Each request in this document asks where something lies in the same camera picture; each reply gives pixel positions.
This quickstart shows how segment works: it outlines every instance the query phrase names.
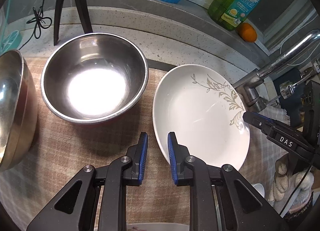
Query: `bottle label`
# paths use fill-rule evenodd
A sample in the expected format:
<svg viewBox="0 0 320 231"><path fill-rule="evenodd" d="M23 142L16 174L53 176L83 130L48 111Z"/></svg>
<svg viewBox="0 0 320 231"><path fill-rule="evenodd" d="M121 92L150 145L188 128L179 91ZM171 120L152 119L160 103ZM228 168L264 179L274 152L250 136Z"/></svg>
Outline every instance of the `bottle label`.
<svg viewBox="0 0 320 231"><path fill-rule="evenodd" d="M251 10L258 4L260 0L234 0L227 8L221 19L234 27L237 27L245 20Z"/></svg>

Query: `plaid tablecloth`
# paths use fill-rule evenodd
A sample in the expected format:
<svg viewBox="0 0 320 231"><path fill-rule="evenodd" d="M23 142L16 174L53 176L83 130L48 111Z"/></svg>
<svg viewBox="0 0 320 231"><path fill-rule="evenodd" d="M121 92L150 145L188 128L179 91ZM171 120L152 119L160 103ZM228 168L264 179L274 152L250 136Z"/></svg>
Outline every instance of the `plaid tablecloth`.
<svg viewBox="0 0 320 231"><path fill-rule="evenodd" d="M170 167L158 147L152 125L152 101L165 72L150 69L139 102L112 122L82 126L55 116L44 104L40 75L46 58L28 58L38 94L38 122L30 151L21 163L0 174L0 201L21 230L85 165L101 167L126 153L141 131L148 133L148 155L143 185L127 188L127 222L189 223L189 188L172 183ZM263 115L288 120L284 110L269 107ZM240 172L251 183L269 189L276 159L284 154L250 128L249 152Z"/></svg>

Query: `teal cord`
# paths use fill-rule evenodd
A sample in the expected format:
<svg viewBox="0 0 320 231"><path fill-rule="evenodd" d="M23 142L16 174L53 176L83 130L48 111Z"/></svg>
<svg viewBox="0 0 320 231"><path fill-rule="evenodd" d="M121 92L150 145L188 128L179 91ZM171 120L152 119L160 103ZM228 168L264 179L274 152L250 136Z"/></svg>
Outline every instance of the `teal cord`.
<svg viewBox="0 0 320 231"><path fill-rule="evenodd" d="M0 41L0 54L2 53L2 50L1 50L2 49L2 41L3 41L3 37L4 37L5 28L7 27L10 3L11 3L11 0L8 0L7 13L5 15L5 24L4 24L4 27L3 27L3 30L2 30L2 36L1 36L1 41Z"/></svg>

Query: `yellow label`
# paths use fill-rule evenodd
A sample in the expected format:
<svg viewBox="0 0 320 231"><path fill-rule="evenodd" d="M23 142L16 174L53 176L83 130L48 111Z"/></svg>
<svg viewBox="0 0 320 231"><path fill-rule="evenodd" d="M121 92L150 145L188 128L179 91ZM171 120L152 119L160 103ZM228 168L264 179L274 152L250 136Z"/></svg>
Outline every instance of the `yellow label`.
<svg viewBox="0 0 320 231"><path fill-rule="evenodd" d="M229 15L227 15L226 13L224 13L222 16L221 16L221 19L222 20L225 20L227 23L231 24L233 27L237 27L238 24L235 23L235 19L236 18L233 18Z"/></svg>

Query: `work glove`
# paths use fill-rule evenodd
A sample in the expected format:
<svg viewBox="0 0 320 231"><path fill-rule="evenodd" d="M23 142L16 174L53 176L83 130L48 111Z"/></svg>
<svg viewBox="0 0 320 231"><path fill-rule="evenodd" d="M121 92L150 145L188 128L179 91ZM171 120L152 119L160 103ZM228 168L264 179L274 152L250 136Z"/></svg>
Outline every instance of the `work glove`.
<svg viewBox="0 0 320 231"><path fill-rule="evenodd" d="M294 191L306 173L306 171L301 171L292 175L288 168L289 154L285 154L276 161L276 172L268 197L268 202L279 214L289 199L291 193ZM308 203L311 197L311 187L313 181L313 174L308 172L300 186L291 197L286 208L281 213L281 217L283 217L287 212L290 214L298 212Z"/></svg>

